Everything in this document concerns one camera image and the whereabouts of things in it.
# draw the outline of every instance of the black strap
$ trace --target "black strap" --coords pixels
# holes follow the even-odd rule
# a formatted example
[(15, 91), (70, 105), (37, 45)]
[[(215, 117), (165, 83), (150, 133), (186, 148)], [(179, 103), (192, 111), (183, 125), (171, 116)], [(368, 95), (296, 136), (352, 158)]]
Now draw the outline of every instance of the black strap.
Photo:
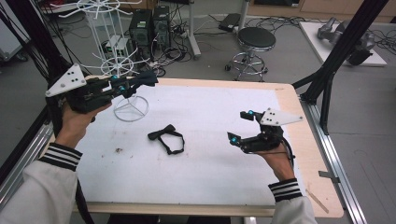
[[(149, 133), (148, 134), (148, 139), (151, 140), (151, 141), (154, 141), (155, 139), (158, 138), (158, 140), (161, 142), (161, 144), (163, 144), (163, 146), (165, 147), (166, 152), (168, 153), (168, 155), (176, 155), (176, 154), (181, 153), (181, 152), (184, 151), (184, 143), (185, 142), (184, 142), (183, 134), (177, 133), (177, 132), (175, 132), (175, 130), (176, 130), (175, 127), (172, 124), (169, 124), (168, 126), (166, 126), (162, 130), (159, 130), (159, 131), (153, 132), (153, 133)], [(176, 137), (180, 137), (181, 141), (183, 143), (183, 148), (180, 149), (180, 150), (172, 151), (171, 148), (169, 146), (167, 146), (165, 144), (165, 142), (161, 139), (161, 135), (163, 135), (165, 133), (171, 134), (171, 135), (176, 136)]]

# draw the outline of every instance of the white board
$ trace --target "white board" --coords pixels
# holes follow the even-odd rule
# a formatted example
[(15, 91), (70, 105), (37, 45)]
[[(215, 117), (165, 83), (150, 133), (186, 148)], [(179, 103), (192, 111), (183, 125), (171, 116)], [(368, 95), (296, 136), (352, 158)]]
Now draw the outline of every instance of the white board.
[[(274, 205), (267, 187), (277, 182), (271, 168), (227, 138), (227, 132), (258, 134), (259, 124), (239, 112), (279, 109), (274, 91), (142, 86), (138, 93), (149, 101), (143, 119), (121, 121), (109, 108), (77, 147), (84, 153), (78, 176), (88, 202)], [(148, 139), (168, 124), (184, 136), (181, 154), (167, 155), (158, 140)], [(296, 174), (304, 192), (297, 164)]]
[[(327, 39), (319, 39), (317, 36), (318, 28), (322, 27), (325, 23), (318, 22), (300, 22), (300, 26), (306, 36), (308, 38), (309, 43), (312, 48), (315, 50), (315, 53), (318, 55), (320, 60), (324, 63), (327, 57), (329, 57), (330, 52), (332, 51), (333, 45)], [(334, 31), (338, 24), (334, 24), (332, 26), (332, 30)], [(387, 63), (379, 56), (375, 50), (371, 49), (372, 56), (366, 59), (360, 66), (385, 66)], [(350, 65), (348, 62), (344, 62), (343, 65)]]

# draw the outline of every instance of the stool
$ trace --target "stool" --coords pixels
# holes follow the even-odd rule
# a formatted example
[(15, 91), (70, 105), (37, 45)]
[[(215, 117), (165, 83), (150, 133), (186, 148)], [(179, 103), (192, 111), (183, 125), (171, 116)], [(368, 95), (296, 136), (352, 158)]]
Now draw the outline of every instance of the stool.
[(256, 52), (273, 49), (276, 42), (275, 36), (259, 27), (246, 27), (238, 32), (238, 41), (246, 52), (233, 56), (233, 59), (225, 65), (225, 70), (230, 71), (233, 67), (239, 71), (235, 81), (239, 81), (242, 75), (259, 75), (260, 82), (263, 82), (262, 74), (266, 74), (268, 68), (265, 66), (264, 60), (256, 55)]

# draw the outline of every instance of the black stool seat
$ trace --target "black stool seat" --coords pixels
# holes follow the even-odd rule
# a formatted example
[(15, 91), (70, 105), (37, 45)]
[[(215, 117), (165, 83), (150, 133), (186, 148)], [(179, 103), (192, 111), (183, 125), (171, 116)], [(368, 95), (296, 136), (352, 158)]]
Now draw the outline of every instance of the black stool seat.
[(259, 27), (246, 27), (240, 30), (238, 39), (244, 45), (257, 49), (271, 48), (276, 42), (273, 34)]

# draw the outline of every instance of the striped cuff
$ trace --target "striped cuff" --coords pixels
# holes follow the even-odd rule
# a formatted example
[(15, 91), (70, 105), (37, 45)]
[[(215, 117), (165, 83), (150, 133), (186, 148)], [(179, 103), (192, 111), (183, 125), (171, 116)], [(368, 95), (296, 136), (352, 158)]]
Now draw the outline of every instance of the striped cuff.
[(56, 143), (49, 143), (49, 148), (39, 161), (49, 163), (54, 166), (76, 171), (82, 153), (71, 147), (65, 147)]
[(296, 178), (268, 185), (268, 187), (273, 192), (277, 203), (303, 196)]

